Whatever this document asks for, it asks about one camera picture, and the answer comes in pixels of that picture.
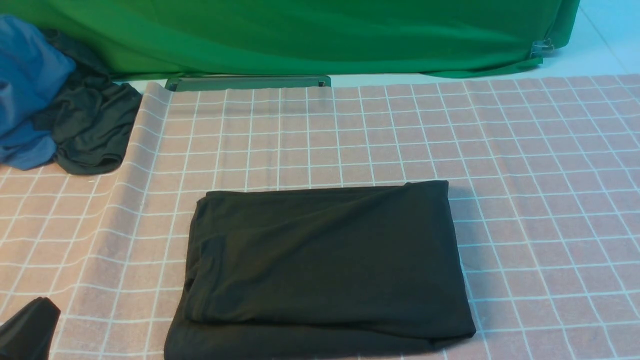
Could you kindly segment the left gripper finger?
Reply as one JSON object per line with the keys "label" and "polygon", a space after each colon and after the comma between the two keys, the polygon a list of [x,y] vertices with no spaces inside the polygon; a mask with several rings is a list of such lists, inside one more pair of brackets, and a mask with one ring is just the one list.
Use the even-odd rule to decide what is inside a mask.
{"label": "left gripper finger", "polygon": [[37,297],[0,327],[2,360],[48,360],[61,310],[48,298]]}

